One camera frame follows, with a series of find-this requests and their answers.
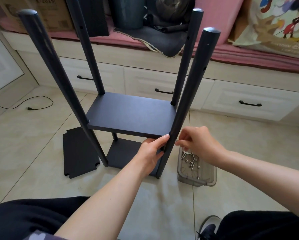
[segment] floor tile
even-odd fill
[[[95,95],[87,94],[81,104],[85,111]],[[99,165],[97,170],[69,179],[64,176],[62,134],[79,124],[72,114],[24,173],[4,201],[21,198],[90,196],[111,180],[119,169]],[[109,132],[95,131],[107,154],[112,143]],[[118,135],[135,141],[144,138]],[[177,181],[177,153],[174,147],[160,179],[142,182],[119,239],[193,239],[194,212],[192,186]]]
[[[47,98],[33,98],[0,116],[0,202],[72,112],[57,88],[40,86],[22,101],[39,95],[51,98],[54,104],[27,110],[51,104]],[[77,92],[77,96],[81,100],[85,93]]]
[[[299,170],[299,129],[190,112],[191,126],[207,126],[228,150]],[[195,229],[209,215],[224,217],[234,210],[286,210],[233,174],[217,169],[214,187],[194,187]]]

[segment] forearm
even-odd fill
[[[57,231],[70,240],[117,239],[142,182],[131,160],[108,184],[89,198]]]
[[[299,216],[299,171],[228,152],[219,168],[235,174]]]

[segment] black cable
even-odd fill
[[[35,96],[35,97],[30,97],[29,99],[33,99],[33,98],[37,98],[37,97],[46,97],[46,96]],[[53,100],[51,100],[49,97],[46,97],[46,98],[48,98],[50,101],[51,101],[51,105],[49,105],[49,106],[47,106],[47,107],[44,107],[44,108],[48,108],[48,107],[50,107],[50,106],[52,106],[53,104],[54,104],[54,101]],[[20,104],[18,104],[16,107],[14,107],[14,108],[4,108],[4,107],[2,107],[2,106],[0,106],[1,108],[3,108],[3,109],[15,109],[15,108],[17,108],[19,105],[21,105],[23,102],[21,102]],[[28,107],[27,109],[28,110],[39,110],[39,109],[44,109],[44,108],[30,108],[30,107]]]

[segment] black shelf board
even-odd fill
[[[81,127],[63,134],[64,175],[70,179],[91,172],[99,165],[99,157]]]
[[[106,156],[108,160],[108,165],[110,167],[122,169],[136,155],[141,144],[142,143],[137,141],[126,140],[121,138],[113,141],[109,149],[109,152]],[[158,160],[154,170],[149,174],[150,176],[156,176],[160,160],[161,159]]]
[[[87,112],[88,128],[159,138],[170,132],[176,106],[170,101],[107,92]]]

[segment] shoe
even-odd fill
[[[218,239],[216,232],[218,230],[219,224],[222,221],[218,216],[207,217],[201,227],[199,228],[197,240],[213,240]]]

